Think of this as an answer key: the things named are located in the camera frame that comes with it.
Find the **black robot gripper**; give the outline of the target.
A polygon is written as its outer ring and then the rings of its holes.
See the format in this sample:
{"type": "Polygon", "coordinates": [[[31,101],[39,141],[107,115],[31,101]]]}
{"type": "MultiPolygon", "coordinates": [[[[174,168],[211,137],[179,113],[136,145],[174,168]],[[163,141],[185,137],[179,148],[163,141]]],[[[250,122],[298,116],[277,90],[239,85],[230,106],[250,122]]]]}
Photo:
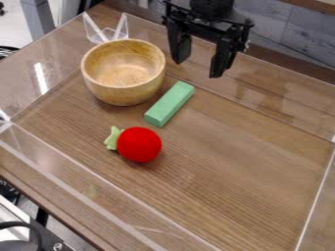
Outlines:
{"type": "Polygon", "coordinates": [[[235,0],[163,0],[170,53],[182,64],[191,54],[191,36],[217,42],[210,78],[219,78],[234,64],[237,49],[249,46],[251,18],[235,10],[235,0]]]}

